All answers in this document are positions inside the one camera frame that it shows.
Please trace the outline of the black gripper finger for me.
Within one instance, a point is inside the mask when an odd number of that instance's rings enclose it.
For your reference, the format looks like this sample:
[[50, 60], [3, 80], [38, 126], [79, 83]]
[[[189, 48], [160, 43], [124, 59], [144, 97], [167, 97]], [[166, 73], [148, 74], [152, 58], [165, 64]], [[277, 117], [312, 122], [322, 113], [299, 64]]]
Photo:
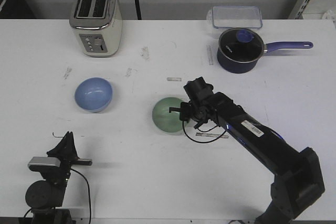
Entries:
[[180, 113], [181, 112], [181, 108], [169, 107], [169, 112], [170, 113], [172, 113], [172, 112], [178, 112], [178, 113]]
[[67, 132], [64, 136], [64, 146], [62, 148], [64, 157], [78, 157], [73, 132]]

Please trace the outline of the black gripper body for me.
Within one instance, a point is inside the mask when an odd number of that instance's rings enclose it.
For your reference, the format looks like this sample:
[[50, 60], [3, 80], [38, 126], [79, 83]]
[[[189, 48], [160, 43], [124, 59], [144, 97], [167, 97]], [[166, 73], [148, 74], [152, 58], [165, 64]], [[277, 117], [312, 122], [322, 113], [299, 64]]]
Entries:
[[48, 182], [67, 182], [73, 165], [91, 166], [92, 159], [80, 158], [74, 144], [56, 146], [47, 152], [49, 158], [54, 157], [59, 161], [54, 168], [44, 168], [41, 173]]
[[[198, 77], [193, 81], [188, 81], [183, 87], [186, 92], [189, 101], [181, 102], [180, 105], [180, 120], [182, 122], [188, 122], [190, 119], [196, 122], [194, 129], [199, 129], [203, 124], [208, 123], [214, 112], [211, 111], [205, 104], [206, 99], [210, 98], [213, 93], [213, 86], [205, 82], [203, 77]], [[218, 123], [213, 121], [215, 126], [218, 127]]]

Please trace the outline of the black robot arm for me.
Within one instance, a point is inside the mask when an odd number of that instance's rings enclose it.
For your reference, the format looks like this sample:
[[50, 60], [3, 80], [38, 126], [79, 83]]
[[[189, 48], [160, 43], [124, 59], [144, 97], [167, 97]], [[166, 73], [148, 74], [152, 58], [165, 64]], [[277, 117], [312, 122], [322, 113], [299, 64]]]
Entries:
[[259, 123], [240, 105], [199, 77], [185, 86], [190, 101], [169, 111], [180, 114], [180, 120], [196, 122], [196, 129], [213, 121], [222, 127], [274, 175], [271, 203], [255, 223], [291, 223], [325, 191], [319, 158], [306, 147], [296, 151], [271, 128]]
[[61, 141], [47, 152], [47, 156], [34, 156], [28, 162], [32, 172], [39, 172], [42, 180], [32, 183], [25, 194], [26, 204], [33, 214], [31, 223], [76, 223], [69, 209], [62, 209], [72, 166], [91, 166], [91, 159], [77, 154], [73, 132], [67, 132]]

